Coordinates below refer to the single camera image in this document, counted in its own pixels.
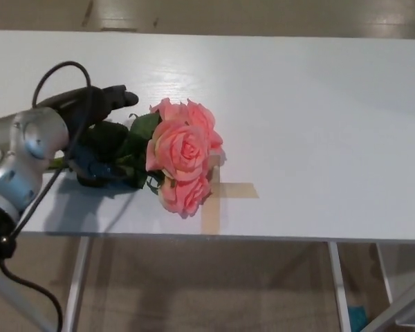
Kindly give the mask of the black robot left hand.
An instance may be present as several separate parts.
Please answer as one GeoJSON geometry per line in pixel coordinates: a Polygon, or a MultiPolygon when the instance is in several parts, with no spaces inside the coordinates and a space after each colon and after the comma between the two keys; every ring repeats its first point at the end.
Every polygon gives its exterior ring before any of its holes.
{"type": "Polygon", "coordinates": [[[47,98],[38,107],[50,107],[66,123],[70,143],[63,152],[67,167],[76,173],[80,185],[104,187],[127,178],[116,165],[119,148],[128,128],[107,118],[112,111],[138,103],[138,96],[124,85],[80,88],[47,98]]]}

